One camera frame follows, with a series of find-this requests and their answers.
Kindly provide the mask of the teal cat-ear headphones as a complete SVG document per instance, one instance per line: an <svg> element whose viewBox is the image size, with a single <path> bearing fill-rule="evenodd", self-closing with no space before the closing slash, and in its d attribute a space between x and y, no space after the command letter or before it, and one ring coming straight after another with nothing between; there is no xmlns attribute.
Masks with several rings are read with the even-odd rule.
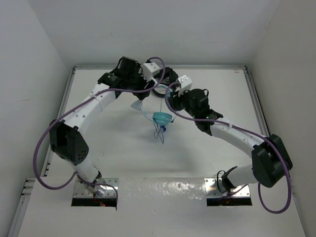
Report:
<svg viewBox="0 0 316 237"><path fill-rule="evenodd" d="M167 126L169 123L172 123L175 118L171 114L165 112L154 112L152 116L149 116L144 108L143 108L143 101L137 100L130 105L131 108L140 111L142 115L151 122L156 123L160 126Z"/></svg>

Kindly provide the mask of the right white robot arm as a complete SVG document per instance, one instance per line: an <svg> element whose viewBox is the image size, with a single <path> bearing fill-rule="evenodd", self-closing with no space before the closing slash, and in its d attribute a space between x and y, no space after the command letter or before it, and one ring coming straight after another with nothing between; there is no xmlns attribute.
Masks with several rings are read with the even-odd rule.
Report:
<svg viewBox="0 0 316 237"><path fill-rule="evenodd" d="M280 137L255 135L253 132L230 123L222 114L210 108L207 89L183 90L178 82L167 99L173 111L186 111L189 120L210 136L220 138L251 158L248 166L234 166L221 177L225 192L239 185L258 183L273 187L288 175L293 163Z"/></svg>

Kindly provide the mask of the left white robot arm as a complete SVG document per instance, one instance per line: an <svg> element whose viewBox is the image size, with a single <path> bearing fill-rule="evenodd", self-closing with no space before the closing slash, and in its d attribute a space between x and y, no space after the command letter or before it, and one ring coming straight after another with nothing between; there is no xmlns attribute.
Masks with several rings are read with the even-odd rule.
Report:
<svg viewBox="0 0 316 237"><path fill-rule="evenodd" d="M49 132L50 146L54 153L66 160L85 181L94 183L101 174L88 157L89 147L83 137L93 120L121 94L120 90L134 90L143 100L149 96L148 88L154 86L153 77L159 66L151 61L139 64L136 60L122 57L109 73L104 73L86 104L60 119Z"/></svg>

